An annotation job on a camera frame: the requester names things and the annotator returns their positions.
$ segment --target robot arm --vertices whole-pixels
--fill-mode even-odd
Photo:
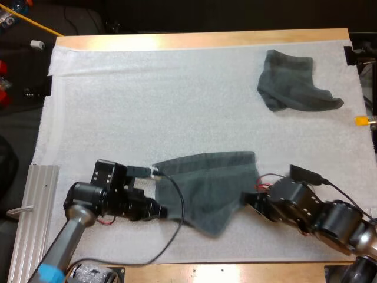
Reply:
[[[350,203],[322,202],[307,185],[326,182],[316,173],[291,166],[290,177],[277,181],[267,193],[245,193],[243,201],[271,221],[314,235],[343,254],[356,255],[342,282],[370,283],[377,274],[375,224],[363,220],[360,209]]]
[[[135,178],[150,177],[151,173],[149,168],[98,160],[91,182],[78,182],[69,189],[64,202],[67,222],[29,282],[63,282],[85,228],[100,215],[122,216],[131,221],[166,218],[165,207],[134,188]]]
[[[64,202],[68,220],[29,282],[63,282],[84,229],[100,215],[131,221],[166,218],[166,208],[134,188],[135,178],[151,174],[149,168],[97,161],[91,182],[78,182],[69,189]],[[363,220],[355,205],[341,200],[322,202],[307,185],[325,181],[316,173],[291,166],[290,177],[280,179],[266,193],[244,193],[242,200],[270,221],[296,227],[339,252],[356,255],[342,283],[371,283],[377,274],[375,225]]]

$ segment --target white towel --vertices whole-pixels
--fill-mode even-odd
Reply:
[[[190,154],[252,150],[260,174],[284,174],[295,164],[322,174],[361,207],[377,207],[371,135],[353,123],[365,107],[356,67],[346,65],[344,45],[350,42],[140,52],[55,47],[52,96],[45,100],[34,156],[34,163],[61,166],[49,243],[65,223],[62,204],[69,187],[89,182],[99,158],[149,166]],[[315,86],[341,98],[342,108],[268,110],[257,92],[268,49],[313,57]],[[139,187],[154,196],[152,181]],[[322,200],[342,199],[328,186],[315,191]],[[85,231],[74,259],[144,262],[175,228],[174,222],[158,220],[96,224]],[[245,208],[217,239],[184,227],[158,262],[344,258],[314,237]]]

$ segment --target gray towel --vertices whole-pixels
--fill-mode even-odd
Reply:
[[[179,185],[186,222],[210,235],[221,234],[232,214],[242,207],[242,192],[254,192],[259,174],[254,152],[203,153],[154,165]],[[181,217],[180,199],[167,180],[156,183],[156,201],[168,209],[168,218]]]
[[[292,108],[300,111],[338,109],[343,100],[313,84],[313,59],[288,56],[268,50],[258,92],[271,111]]]

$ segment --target yellow stick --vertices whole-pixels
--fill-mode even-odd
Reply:
[[[38,28],[44,29],[45,31],[48,31],[48,32],[50,32],[50,33],[52,33],[52,34],[54,34],[54,35],[56,35],[58,37],[63,37],[64,36],[64,35],[60,34],[59,32],[56,32],[56,31],[54,31],[54,30],[52,30],[50,28],[47,28],[44,25],[41,25],[41,24],[33,21],[32,19],[29,19],[29,18],[25,17],[24,15],[21,15],[20,13],[17,13],[16,11],[13,11],[13,10],[9,9],[7,6],[4,6],[1,3],[0,3],[0,8],[6,10],[7,12],[9,12],[9,13],[11,13],[11,14],[13,14],[13,15],[15,15],[15,16],[23,19],[23,20],[25,20],[26,22],[29,22],[30,24],[35,25]]]

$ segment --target blue tape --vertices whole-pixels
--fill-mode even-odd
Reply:
[[[39,279],[42,282],[48,282],[48,283],[63,283],[64,282],[64,273],[48,264],[41,264],[38,268],[39,273]]]

